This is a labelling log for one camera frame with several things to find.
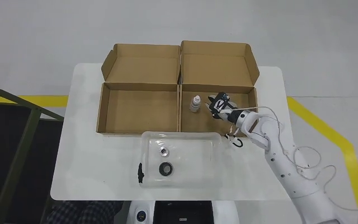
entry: white bottle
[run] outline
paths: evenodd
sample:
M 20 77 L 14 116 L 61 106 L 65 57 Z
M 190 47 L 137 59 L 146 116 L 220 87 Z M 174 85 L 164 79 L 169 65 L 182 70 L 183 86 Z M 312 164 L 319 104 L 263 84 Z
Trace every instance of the white bottle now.
M 197 112 L 200 107 L 200 96 L 196 95 L 190 103 L 190 110 L 191 112 Z

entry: transparent container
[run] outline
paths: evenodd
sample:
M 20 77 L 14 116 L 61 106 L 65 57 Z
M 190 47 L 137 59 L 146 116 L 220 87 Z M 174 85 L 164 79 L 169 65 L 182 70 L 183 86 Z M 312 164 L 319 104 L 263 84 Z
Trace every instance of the transparent container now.
M 140 186 L 217 187 L 221 141 L 218 133 L 144 132 L 141 154 L 144 177 Z

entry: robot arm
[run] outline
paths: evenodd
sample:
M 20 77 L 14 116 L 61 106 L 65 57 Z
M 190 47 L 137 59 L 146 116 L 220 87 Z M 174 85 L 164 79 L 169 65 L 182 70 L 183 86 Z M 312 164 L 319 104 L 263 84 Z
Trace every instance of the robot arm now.
M 311 170 L 296 165 L 307 164 L 302 153 L 296 151 L 293 144 L 282 148 L 279 141 L 279 123 L 276 119 L 266 114 L 237 109 L 235 104 L 229 102 L 229 96 L 225 93 L 219 93 L 216 97 L 210 96 L 209 100 L 211 104 L 206 106 L 214 118 L 233 123 L 254 144 L 265 150 L 268 165 L 291 198 L 303 224 L 344 224 L 323 189 L 315 180 L 309 179 L 313 176 Z

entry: open cardboard box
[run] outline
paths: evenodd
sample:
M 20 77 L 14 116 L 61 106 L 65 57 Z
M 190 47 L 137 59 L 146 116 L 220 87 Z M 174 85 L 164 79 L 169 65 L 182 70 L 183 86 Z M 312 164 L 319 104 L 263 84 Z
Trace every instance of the open cardboard box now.
M 228 133 L 231 124 L 213 119 L 205 102 L 208 96 L 226 92 L 239 108 L 257 106 L 254 84 L 259 71 L 251 47 L 242 43 L 183 41 L 179 131 Z M 198 112 L 189 110 L 192 98 L 199 95 Z
M 102 65 L 97 132 L 178 131 L 180 47 L 116 44 Z

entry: yellow floor line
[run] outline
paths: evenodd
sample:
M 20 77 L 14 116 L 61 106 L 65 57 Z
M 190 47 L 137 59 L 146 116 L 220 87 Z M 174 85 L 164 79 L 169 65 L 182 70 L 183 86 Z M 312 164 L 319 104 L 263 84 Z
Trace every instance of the yellow floor line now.
M 68 96 L 19 96 L 27 101 L 30 101 L 42 107 L 66 107 Z M 292 110 L 297 116 L 306 121 L 319 133 L 324 135 L 332 143 L 337 145 L 345 159 L 346 168 L 351 181 L 355 200 L 358 205 L 358 161 L 355 155 L 354 146 L 345 137 L 341 136 L 337 131 L 331 128 L 324 121 L 319 119 L 316 115 L 306 109 L 303 105 L 298 103 L 292 97 L 287 97 L 289 109 Z M 12 103 L 0 97 L 0 103 Z
M 18 96 L 33 104 L 42 107 L 64 108 L 67 106 L 68 96 Z M 0 103 L 13 103 L 5 98 L 0 97 Z
M 358 205 L 358 161 L 353 144 L 292 97 L 287 97 L 287 102 L 290 110 L 341 149 Z

